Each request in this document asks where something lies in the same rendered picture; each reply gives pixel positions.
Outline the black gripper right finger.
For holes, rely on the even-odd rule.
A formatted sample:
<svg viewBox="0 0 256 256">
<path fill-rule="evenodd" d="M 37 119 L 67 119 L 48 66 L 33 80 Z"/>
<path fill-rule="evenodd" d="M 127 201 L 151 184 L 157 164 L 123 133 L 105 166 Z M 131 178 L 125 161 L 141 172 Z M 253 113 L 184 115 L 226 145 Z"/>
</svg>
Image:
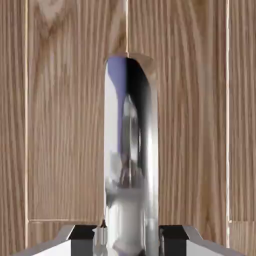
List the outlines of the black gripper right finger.
<svg viewBox="0 0 256 256">
<path fill-rule="evenodd" d="M 203 239 L 193 226 L 161 225 L 159 256 L 242 256 L 242 254 Z"/>
</svg>

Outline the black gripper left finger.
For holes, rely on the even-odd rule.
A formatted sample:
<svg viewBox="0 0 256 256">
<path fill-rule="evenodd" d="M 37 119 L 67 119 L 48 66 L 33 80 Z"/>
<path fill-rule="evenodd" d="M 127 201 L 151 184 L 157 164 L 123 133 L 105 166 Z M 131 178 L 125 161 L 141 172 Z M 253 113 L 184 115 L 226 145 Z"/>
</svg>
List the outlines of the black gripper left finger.
<svg viewBox="0 0 256 256">
<path fill-rule="evenodd" d="M 107 256 L 105 230 L 96 225 L 64 225 L 54 239 L 12 256 Z"/>
</svg>

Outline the curved silver metal handle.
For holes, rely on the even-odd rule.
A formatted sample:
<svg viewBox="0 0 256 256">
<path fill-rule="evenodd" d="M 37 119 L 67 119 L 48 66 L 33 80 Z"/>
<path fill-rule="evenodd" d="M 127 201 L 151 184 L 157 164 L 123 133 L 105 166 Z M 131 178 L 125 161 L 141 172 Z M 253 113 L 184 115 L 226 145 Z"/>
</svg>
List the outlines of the curved silver metal handle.
<svg viewBox="0 0 256 256">
<path fill-rule="evenodd" d="M 159 256 L 158 93 L 149 56 L 106 61 L 103 166 L 110 256 Z"/>
</svg>

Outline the light wood drawer front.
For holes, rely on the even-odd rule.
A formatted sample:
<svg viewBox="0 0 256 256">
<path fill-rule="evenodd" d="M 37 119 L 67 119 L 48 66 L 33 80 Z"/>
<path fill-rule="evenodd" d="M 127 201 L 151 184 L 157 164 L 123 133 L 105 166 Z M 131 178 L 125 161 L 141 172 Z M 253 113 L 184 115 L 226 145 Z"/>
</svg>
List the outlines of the light wood drawer front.
<svg viewBox="0 0 256 256">
<path fill-rule="evenodd" d="M 28 243 L 103 216 L 104 71 L 150 56 L 159 221 L 227 242 L 227 0 L 28 0 Z"/>
</svg>

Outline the light wood cabinet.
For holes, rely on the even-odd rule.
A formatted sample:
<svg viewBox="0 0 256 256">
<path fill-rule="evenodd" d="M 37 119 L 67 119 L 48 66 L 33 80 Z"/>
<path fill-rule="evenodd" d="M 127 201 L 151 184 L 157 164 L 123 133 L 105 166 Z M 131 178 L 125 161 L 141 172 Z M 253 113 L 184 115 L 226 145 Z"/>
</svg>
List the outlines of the light wood cabinet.
<svg viewBox="0 0 256 256">
<path fill-rule="evenodd" d="M 226 243 L 256 256 L 256 0 L 226 0 Z M 0 256 L 27 247 L 28 0 L 0 0 Z M 97 224 L 71 222 L 66 224 Z"/>
</svg>

